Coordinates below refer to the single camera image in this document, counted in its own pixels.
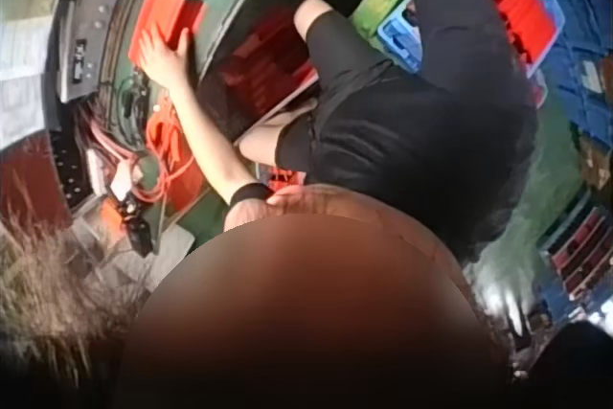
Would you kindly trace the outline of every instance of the white paper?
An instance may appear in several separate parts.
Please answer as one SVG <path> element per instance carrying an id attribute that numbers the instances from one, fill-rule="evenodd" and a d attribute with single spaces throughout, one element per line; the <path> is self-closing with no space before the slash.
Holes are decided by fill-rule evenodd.
<path id="1" fill-rule="evenodd" d="M 0 23 L 0 81 L 42 74 L 52 16 Z"/>
<path id="2" fill-rule="evenodd" d="M 599 75 L 598 68 L 593 61 L 583 62 L 583 75 L 581 76 L 581 83 L 585 88 L 594 93 L 602 94 L 604 89 L 601 85 L 601 76 Z"/>
<path id="3" fill-rule="evenodd" d="M 0 81 L 0 150 L 45 127 L 40 76 Z"/>

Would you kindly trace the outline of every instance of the black t-shirt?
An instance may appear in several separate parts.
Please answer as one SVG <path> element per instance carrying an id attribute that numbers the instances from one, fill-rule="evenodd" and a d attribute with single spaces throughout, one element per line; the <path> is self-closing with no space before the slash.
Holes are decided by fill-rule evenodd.
<path id="1" fill-rule="evenodd" d="M 423 63 L 398 68 L 327 117 L 308 183 L 413 216 L 465 261 L 504 231 L 525 185 L 536 111 L 493 0 L 415 0 Z"/>

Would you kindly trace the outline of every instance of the blue plastic crate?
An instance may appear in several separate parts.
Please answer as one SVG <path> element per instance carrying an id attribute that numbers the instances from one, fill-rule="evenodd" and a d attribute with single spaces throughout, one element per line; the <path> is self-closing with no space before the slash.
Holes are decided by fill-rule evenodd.
<path id="1" fill-rule="evenodd" d="M 599 28 L 589 2 L 587 0 L 557 0 L 557 2 L 566 17 L 564 37 L 568 43 L 572 47 L 603 55 L 604 48 Z"/>
<path id="2" fill-rule="evenodd" d="M 613 0 L 588 0 L 600 32 L 602 46 L 613 51 Z"/>
<path id="3" fill-rule="evenodd" d="M 423 49 L 420 30 L 404 19 L 403 13 L 413 0 L 404 0 L 378 28 L 377 34 L 385 48 L 398 57 L 403 67 L 416 73 L 421 68 Z"/>
<path id="4" fill-rule="evenodd" d="M 556 43 L 541 66 L 551 84 L 578 91 L 579 79 L 571 51 L 563 43 Z"/>
<path id="5" fill-rule="evenodd" d="M 379 26 L 377 35 L 386 50 L 396 56 L 403 67 L 409 72 L 418 72 L 421 67 L 423 50 L 421 47 L 420 30 L 416 25 L 410 24 L 404 17 L 407 6 L 413 0 L 403 0 L 388 18 Z M 557 0 L 543 0 L 545 9 L 556 22 L 556 34 L 538 62 L 528 66 L 527 75 L 531 77 L 542 60 L 547 56 L 561 34 L 566 22 L 565 14 Z"/>
<path id="6" fill-rule="evenodd" d="M 613 114 L 610 108 L 600 101 L 587 97 L 584 101 L 588 132 L 607 146 L 613 146 Z"/>
<path id="7" fill-rule="evenodd" d="M 579 91 L 557 87 L 555 90 L 557 98 L 562 103 L 566 118 L 577 125 L 581 130 L 589 132 L 585 108 L 583 106 L 583 95 Z"/>
<path id="8" fill-rule="evenodd" d="M 602 77 L 602 57 L 582 50 L 573 50 L 573 56 L 581 90 L 588 97 L 604 103 L 606 94 Z"/>

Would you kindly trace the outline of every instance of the control panel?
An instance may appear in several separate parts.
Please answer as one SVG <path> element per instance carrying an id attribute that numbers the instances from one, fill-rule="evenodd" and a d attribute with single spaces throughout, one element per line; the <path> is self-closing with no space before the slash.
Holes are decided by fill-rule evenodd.
<path id="1" fill-rule="evenodd" d="M 61 21 L 58 95 L 62 102 L 98 90 L 117 0 L 70 0 Z"/>

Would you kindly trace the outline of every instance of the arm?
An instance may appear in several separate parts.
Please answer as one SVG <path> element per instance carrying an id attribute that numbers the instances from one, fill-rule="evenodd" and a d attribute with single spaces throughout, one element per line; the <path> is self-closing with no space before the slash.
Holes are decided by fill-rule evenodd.
<path id="1" fill-rule="evenodd" d="M 493 0 L 415 0 L 423 44 L 421 75 L 448 91 L 496 99 L 525 83 Z"/>
<path id="2" fill-rule="evenodd" d="M 233 146 L 215 123 L 199 107 L 188 81 L 187 52 L 189 32 L 181 34 L 176 52 L 170 50 L 157 29 L 144 33 L 141 60 L 148 76 L 169 90 L 193 156 L 211 184 L 226 203 L 242 187 L 258 181 L 238 158 Z"/>

